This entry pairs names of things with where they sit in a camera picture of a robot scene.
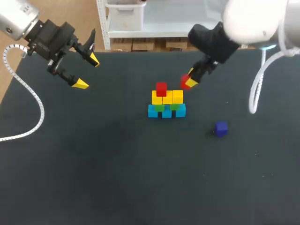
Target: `white cable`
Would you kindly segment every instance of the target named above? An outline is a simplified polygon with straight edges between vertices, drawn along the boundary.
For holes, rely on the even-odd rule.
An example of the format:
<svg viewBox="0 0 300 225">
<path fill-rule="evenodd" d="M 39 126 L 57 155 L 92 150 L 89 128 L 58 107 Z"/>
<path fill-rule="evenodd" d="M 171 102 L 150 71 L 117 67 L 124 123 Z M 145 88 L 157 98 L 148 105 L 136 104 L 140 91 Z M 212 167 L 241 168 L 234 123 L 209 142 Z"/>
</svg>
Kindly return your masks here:
<svg viewBox="0 0 300 225">
<path fill-rule="evenodd" d="M 249 96 L 249 111 L 252 114 L 256 113 L 256 110 L 257 110 L 258 100 L 259 100 L 259 96 L 260 96 L 260 92 L 261 92 L 262 84 L 263 84 L 263 74 L 264 74 L 265 70 L 275 60 L 277 60 L 283 56 L 293 57 L 296 54 L 300 54 L 299 48 L 287 49 L 285 46 L 284 20 L 282 20 L 279 23 L 278 39 L 279 39 L 278 42 L 279 42 L 279 47 L 280 47 L 281 51 L 272 55 L 266 62 L 265 62 L 266 52 L 265 52 L 265 50 L 262 51 L 262 66 L 253 81 L 251 91 L 250 91 L 250 96 Z"/>
<path fill-rule="evenodd" d="M 36 99 L 38 105 L 39 105 L 39 108 L 40 108 L 40 111 L 41 111 L 41 117 L 37 123 L 37 125 L 31 129 L 30 131 L 24 133 L 24 134 L 20 134 L 20 135 L 15 135 L 15 136 L 11 136 L 11 137 L 3 137 L 3 138 L 0 138 L 0 142 L 3 142 L 3 141 L 8 141 L 8 140 L 13 140 L 13 139 L 18 139 L 18 138 L 21 138 L 21 137 L 25 137 L 25 136 L 28 136 L 28 135 L 31 135 L 33 132 L 35 132 L 37 129 L 39 129 L 39 127 L 42 125 L 43 121 L 44 121 L 44 117 L 45 117 L 45 111 L 44 111 L 44 106 L 43 106 L 43 103 L 42 101 L 40 100 L 40 98 L 38 97 L 38 95 L 31 89 L 30 86 L 28 86 L 27 83 L 25 83 L 13 70 L 12 68 L 10 67 L 9 63 L 8 63 L 8 59 L 7 59 L 7 55 L 8 55 L 8 52 L 9 50 L 11 50 L 12 48 L 20 48 L 21 50 L 23 50 L 24 52 L 27 52 L 27 48 L 25 46 L 22 46 L 22 45 L 10 45 L 10 46 L 7 46 L 3 52 L 3 61 L 4 61 L 4 64 L 5 64 L 5 67 L 9 70 L 9 72 L 12 74 L 12 76 L 14 76 L 15 79 L 17 79 L 32 95 L 33 97 Z"/>
</svg>

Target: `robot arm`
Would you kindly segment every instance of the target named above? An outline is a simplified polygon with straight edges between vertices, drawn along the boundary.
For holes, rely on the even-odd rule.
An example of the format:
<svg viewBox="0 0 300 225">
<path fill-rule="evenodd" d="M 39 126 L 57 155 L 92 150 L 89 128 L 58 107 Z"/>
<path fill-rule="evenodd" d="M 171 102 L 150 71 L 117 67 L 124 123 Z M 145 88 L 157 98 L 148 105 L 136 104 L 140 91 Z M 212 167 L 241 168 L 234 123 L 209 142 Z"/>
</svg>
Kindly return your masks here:
<svg viewBox="0 0 300 225">
<path fill-rule="evenodd" d="M 27 0 L 0 0 L 0 30 L 15 41 L 24 38 L 28 42 L 28 55 L 36 52 L 49 61 L 48 72 L 58 75 L 72 87 L 87 88 L 88 84 L 68 73 L 61 62 L 69 49 L 74 48 L 83 59 L 97 67 L 99 61 L 93 53 L 95 29 L 82 45 L 69 23 L 58 27 L 50 20 L 40 21 L 38 15 L 39 11 Z"/>
<path fill-rule="evenodd" d="M 300 0 L 228 0 L 223 22 L 212 29 L 196 24 L 190 42 L 205 56 L 188 73 L 188 87 L 197 85 L 219 63 L 223 64 L 241 44 L 278 43 L 278 28 L 284 27 L 285 44 L 300 47 Z"/>
</svg>

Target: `wooden floor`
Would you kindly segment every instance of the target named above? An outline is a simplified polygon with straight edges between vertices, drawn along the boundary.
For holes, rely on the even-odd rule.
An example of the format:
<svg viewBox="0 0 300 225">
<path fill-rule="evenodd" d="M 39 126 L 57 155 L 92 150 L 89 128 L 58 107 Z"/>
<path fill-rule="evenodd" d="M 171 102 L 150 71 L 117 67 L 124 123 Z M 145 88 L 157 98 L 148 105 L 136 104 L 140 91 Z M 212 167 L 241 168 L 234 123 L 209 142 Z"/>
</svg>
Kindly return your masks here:
<svg viewBox="0 0 300 225">
<path fill-rule="evenodd" d="M 96 29 L 96 52 L 104 51 L 101 27 L 98 17 L 96 0 L 29 0 L 40 11 L 39 19 L 45 22 L 47 19 L 60 26 L 65 21 L 75 28 L 75 35 L 84 43 L 90 36 L 92 29 Z M 15 41 L 0 32 L 0 51 Z M 18 44 L 27 45 L 20 40 Z M 21 50 L 11 50 L 8 61 L 13 70 L 16 70 L 21 60 Z M 12 80 L 12 75 L 0 61 L 0 102 Z"/>
</svg>

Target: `yellow block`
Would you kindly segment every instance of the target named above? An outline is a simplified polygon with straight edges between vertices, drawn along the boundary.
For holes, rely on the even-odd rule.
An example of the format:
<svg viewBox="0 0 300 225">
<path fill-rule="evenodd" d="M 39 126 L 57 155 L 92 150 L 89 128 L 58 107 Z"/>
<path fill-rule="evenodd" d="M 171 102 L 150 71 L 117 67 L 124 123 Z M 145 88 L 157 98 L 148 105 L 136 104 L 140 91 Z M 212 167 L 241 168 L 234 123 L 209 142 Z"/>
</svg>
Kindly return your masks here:
<svg viewBox="0 0 300 225">
<path fill-rule="evenodd" d="M 183 90 L 173 91 L 173 104 L 183 104 Z"/>
<path fill-rule="evenodd" d="M 186 81 L 186 85 L 189 86 L 190 88 L 194 87 L 196 84 L 198 84 L 198 82 L 194 81 L 192 78 L 189 78 Z"/>
<path fill-rule="evenodd" d="M 167 90 L 167 96 L 163 97 L 164 105 L 172 105 L 173 104 L 173 91 Z"/>
<path fill-rule="evenodd" d="M 89 87 L 89 85 L 88 85 L 86 82 L 84 82 L 82 79 L 78 78 L 77 83 L 74 84 L 72 87 L 73 87 L 73 88 L 86 89 L 86 88 Z"/>
<path fill-rule="evenodd" d="M 156 90 L 152 91 L 152 105 L 161 105 L 163 103 L 163 97 L 156 96 Z"/>
</svg>

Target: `cardboard box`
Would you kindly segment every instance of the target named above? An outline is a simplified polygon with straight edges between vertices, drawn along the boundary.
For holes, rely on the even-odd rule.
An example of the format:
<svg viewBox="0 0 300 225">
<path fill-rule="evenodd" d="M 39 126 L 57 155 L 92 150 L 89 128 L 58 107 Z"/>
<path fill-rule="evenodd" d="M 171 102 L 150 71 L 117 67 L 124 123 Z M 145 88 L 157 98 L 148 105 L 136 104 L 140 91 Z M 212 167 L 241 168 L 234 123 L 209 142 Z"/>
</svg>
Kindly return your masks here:
<svg viewBox="0 0 300 225">
<path fill-rule="evenodd" d="M 154 38 L 134 38 L 132 44 L 132 50 L 147 50 L 152 51 L 154 49 Z"/>
<path fill-rule="evenodd" d="M 118 52 L 131 52 L 132 38 L 113 38 L 111 39 L 111 50 Z"/>
<path fill-rule="evenodd" d="M 200 51 L 195 46 L 193 46 L 190 42 L 187 44 L 187 48 L 183 49 L 184 52 L 190 52 L 190 51 Z"/>
<path fill-rule="evenodd" d="M 166 40 L 166 48 L 180 48 L 186 49 L 188 47 L 187 37 L 172 37 Z"/>
</svg>

